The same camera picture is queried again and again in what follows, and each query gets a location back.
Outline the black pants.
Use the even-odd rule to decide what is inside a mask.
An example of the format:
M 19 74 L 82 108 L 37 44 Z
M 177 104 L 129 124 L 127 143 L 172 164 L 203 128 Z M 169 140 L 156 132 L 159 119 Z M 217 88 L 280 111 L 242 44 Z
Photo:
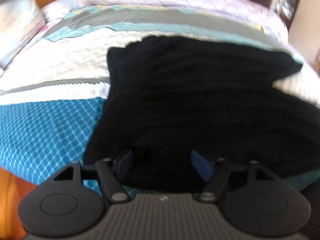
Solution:
M 124 184 L 197 191 L 191 153 L 256 160 L 282 178 L 319 168 L 319 109 L 272 85 L 302 65 L 282 51 L 150 36 L 107 52 L 110 91 L 86 165 L 128 153 Z

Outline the patterned bed cover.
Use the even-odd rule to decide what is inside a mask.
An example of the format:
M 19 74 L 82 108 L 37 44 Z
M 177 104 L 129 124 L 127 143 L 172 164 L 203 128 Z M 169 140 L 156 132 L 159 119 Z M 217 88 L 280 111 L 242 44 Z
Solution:
M 50 22 L 1 78 L 1 167 L 39 184 L 80 160 L 107 96 L 106 52 L 151 35 L 273 46 L 247 24 L 181 8 L 100 7 Z

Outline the small lilac pillow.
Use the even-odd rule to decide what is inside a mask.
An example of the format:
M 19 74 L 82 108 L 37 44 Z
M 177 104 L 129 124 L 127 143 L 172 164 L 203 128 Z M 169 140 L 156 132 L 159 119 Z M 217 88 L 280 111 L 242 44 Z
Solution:
M 56 0 L 45 5 L 41 12 L 47 22 L 64 18 L 69 12 L 88 6 L 83 0 Z

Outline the floral pillow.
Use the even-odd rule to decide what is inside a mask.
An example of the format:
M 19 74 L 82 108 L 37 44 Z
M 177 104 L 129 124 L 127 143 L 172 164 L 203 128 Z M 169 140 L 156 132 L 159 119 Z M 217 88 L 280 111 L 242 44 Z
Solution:
M 46 25 L 35 0 L 1 1 L 1 68 Z

